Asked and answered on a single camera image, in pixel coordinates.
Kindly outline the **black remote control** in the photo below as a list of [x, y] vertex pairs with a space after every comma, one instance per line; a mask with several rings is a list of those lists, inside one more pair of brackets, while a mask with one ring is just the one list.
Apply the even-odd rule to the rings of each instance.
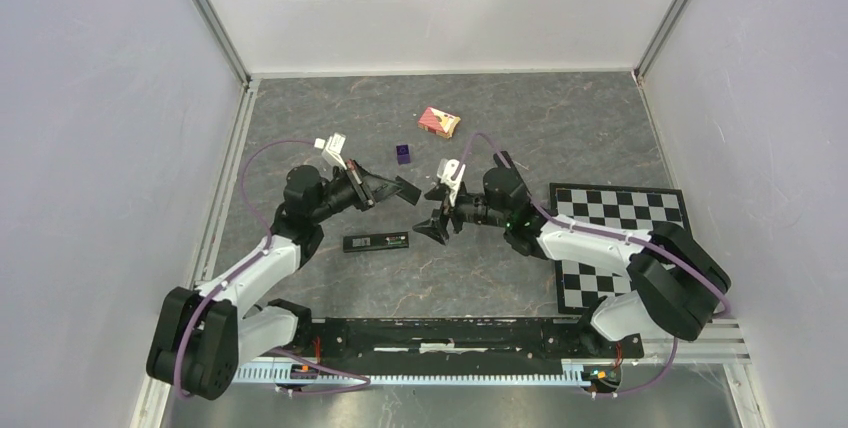
[[409, 245], [407, 232], [351, 235], [343, 237], [342, 251], [344, 253], [384, 251], [406, 249]]
[[497, 151], [493, 155], [493, 160], [497, 167], [515, 170], [515, 164], [510, 155], [506, 151]]

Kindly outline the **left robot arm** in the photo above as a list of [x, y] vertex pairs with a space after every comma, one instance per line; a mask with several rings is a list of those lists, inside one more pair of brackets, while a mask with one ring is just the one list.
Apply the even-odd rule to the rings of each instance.
[[372, 174], [348, 160], [326, 179], [311, 165], [286, 176], [283, 201], [256, 248], [196, 289], [176, 287], [164, 298], [146, 360], [149, 377], [182, 394], [219, 398], [245, 363], [283, 348], [306, 353], [314, 342], [310, 309], [275, 300], [249, 311], [317, 252], [322, 222], [348, 208], [367, 211], [397, 196], [414, 205], [420, 190], [401, 177]]

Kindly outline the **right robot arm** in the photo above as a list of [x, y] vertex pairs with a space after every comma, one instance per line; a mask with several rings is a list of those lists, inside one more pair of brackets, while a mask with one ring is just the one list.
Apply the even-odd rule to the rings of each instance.
[[519, 254], [605, 269], [629, 282], [630, 292], [602, 297], [581, 317], [580, 348], [602, 356], [630, 335], [662, 332], [696, 340], [705, 326], [729, 311], [729, 276], [684, 228], [658, 222], [627, 230], [554, 215], [532, 197], [523, 178], [507, 167], [488, 170], [483, 190], [472, 193], [449, 174], [425, 195], [438, 202], [415, 232], [440, 244], [464, 225], [500, 228]]

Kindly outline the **purple toy block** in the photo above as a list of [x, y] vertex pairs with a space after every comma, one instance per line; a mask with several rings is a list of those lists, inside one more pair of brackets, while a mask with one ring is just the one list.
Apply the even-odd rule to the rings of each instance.
[[396, 159], [399, 165], [407, 165], [411, 163], [411, 152], [407, 144], [397, 145], [395, 147]]

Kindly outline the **red white small box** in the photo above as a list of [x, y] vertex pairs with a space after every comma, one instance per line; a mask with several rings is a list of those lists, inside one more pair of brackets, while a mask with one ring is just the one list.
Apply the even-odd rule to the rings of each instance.
[[460, 123], [459, 116], [444, 112], [434, 107], [427, 107], [417, 121], [417, 126], [429, 133], [444, 139], [453, 137]]

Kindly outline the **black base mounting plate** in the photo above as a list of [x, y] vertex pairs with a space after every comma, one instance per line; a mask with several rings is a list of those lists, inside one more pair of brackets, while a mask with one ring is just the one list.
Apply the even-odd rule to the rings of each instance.
[[571, 318], [325, 318], [288, 349], [360, 375], [554, 375], [564, 360], [640, 359], [642, 339], [607, 341]]

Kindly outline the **left aluminium corner post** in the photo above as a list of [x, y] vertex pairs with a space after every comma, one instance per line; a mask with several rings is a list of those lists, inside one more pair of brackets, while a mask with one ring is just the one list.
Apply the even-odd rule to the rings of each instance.
[[236, 79], [243, 86], [247, 86], [252, 81], [251, 74], [238, 54], [235, 44], [214, 8], [212, 0], [192, 0], [192, 2]]

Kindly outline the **aluminium corner post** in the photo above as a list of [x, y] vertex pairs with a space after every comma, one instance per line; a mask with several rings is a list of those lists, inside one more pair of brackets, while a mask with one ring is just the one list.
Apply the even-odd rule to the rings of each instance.
[[690, 0], [672, 0], [666, 9], [646, 50], [633, 70], [634, 78], [639, 86], [644, 84], [648, 72], [654, 65], [689, 2]]
[[251, 74], [238, 54], [235, 44], [214, 8], [212, 0], [192, 0], [192, 2], [236, 79], [243, 86], [247, 86], [252, 81]]

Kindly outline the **right aluminium corner post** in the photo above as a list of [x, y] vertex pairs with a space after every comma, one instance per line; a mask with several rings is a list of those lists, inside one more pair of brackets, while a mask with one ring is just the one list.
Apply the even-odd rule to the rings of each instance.
[[690, 0], [672, 0], [666, 9], [646, 50], [633, 70], [634, 78], [639, 86], [644, 84], [648, 72], [654, 65], [689, 2]]

